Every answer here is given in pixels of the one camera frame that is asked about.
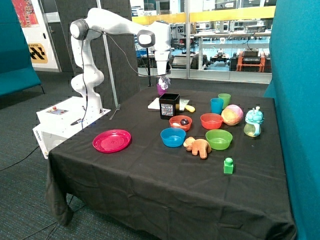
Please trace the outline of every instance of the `sippy cup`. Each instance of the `sippy cup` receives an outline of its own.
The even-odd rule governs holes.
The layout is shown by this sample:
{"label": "sippy cup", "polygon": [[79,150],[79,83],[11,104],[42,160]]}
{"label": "sippy cup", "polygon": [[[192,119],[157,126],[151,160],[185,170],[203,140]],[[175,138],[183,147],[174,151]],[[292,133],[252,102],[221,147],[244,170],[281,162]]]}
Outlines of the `sippy cup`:
{"label": "sippy cup", "polygon": [[261,133],[260,124],[264,122],[264,114],[259,111],[260,107],[250,110],[245,116],[246,125],[244,126],[244,133],[250,137],[259,136]]}

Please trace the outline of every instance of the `blue cup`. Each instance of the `blue cup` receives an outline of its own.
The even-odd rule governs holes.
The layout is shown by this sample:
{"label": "blue cup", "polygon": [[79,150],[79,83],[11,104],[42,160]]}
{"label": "blue cup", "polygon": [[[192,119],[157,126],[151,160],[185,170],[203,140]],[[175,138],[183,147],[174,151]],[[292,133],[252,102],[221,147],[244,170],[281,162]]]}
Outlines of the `blue cup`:
{"label": "blue cup", "polygon": [[211,99],[211,113],[221,114],[222,107],[224,105],[224,100],[221,98],[212,98]]}

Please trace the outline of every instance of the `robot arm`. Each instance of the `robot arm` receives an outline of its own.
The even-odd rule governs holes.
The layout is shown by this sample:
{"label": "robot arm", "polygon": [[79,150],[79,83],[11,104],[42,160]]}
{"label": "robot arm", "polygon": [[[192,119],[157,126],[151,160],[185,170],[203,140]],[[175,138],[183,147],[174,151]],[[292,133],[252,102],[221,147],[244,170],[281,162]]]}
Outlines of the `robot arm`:
{"label": "robot arm", "polygon": [[[123,18],[113,12],[101,8],[92,8],[86,19],[79,19],[71,23],[71,35],[78,41],[92,40],[107,34],[133,34],[137,35],[140,46],[149,48],[154,46],[154,57],[157,64],[158,75],[169,74],[171,69],[168,62],[171,57],[171,28],[168,23],[155,21],[150,26],[144,26]],[[79,43],[72,47],[74,55],[79,56]],[[82,66],[82,59],[75,57],[75,62]]]}
{"label": "robot arm", "polygon": [[154,46],[158,75],[164,76],[171,72],[171,28],[166,22],[155,21],[150,26],[143,26],[108,10],[92,8],[86,19],[71,23],[70,32],[75,64],[83,69],[83,74],[71,80],[71,86],[82,95],[87,117],[103,111],[101,97],[94,91],[94,87],[103,82],[104,75],[95,65],[90,47],[91,40],[99,38],[102,33],[137,35],[142,47]]}

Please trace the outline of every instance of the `green cup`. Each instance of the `green cup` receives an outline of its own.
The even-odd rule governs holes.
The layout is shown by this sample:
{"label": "green cup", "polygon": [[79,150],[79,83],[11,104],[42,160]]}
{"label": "green cup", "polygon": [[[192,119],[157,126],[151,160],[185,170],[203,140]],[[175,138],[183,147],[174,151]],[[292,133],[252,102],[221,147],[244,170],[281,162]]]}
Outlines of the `green cup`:
{"label": "green cup", "polygon": [[218,98],[223,99],[222,109],[225,109],[225,108],[229,105],[229,103],[230,103],[231,95],[228,94],[228,93],[220,93],[220,94],[218,95]]}

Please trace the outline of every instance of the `warning sign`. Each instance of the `warning sign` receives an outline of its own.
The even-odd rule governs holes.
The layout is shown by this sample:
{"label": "warning sign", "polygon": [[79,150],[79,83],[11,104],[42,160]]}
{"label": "warning sign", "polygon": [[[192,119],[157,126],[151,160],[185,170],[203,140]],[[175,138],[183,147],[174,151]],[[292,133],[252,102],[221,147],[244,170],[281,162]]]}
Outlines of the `warning sign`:
{"label": "warning sign", "polygon": [[47,64],[48,58],[44,46],[40,43],[28,44],[31,62],[33,64]]}

